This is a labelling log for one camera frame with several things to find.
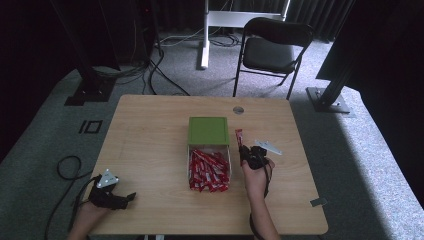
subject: folding chair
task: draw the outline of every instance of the folding chair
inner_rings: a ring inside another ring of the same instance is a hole
[[[269,18],[253,18],[244,27],[233,97],[237,93],[240,72],[282,77],[281,86],[294,72],[286,99],[289,100],[299,72],[302,56],[313,40],[313,29],[302,23]],[[300,52],[295,54],[293,46]]]

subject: wooden table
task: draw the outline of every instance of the wooden table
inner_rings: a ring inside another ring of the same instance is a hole
[[[240,106],[243,114],[235,114]],[[191,116],[227,117],[232,177],[226,192],[197,192],[187,178]],[[120,178],[114,194],[137,192],[126,210],[114,211],[93,234],[251,235],[249,203],[234,130],[243,141],[269,141],[276,167],[266,198],[280,234],[323,234],[328,226],[296,122],[286,100],[124,95],[120,99],[93,176],[105,169]]]

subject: chair backrest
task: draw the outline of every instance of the chair backrest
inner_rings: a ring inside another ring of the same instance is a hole
[[[303,23],[283,22],[264,17],[253,18],[246,23],[244,35],[253,34],[268,41],[308,47],[313,40],[313,29]]]

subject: dark curtain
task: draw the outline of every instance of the dark curtain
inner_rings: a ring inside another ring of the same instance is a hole
[[[357,0],[317,78],[358,90],[421,205],[424,2]]]

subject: candy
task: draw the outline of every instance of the candy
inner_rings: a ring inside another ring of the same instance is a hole
[[[206,154],[198,149],[193,150],[189,159],[190,189],[199,192],[205,187],[209,192],[228,190],[228,164],[222,153]]]

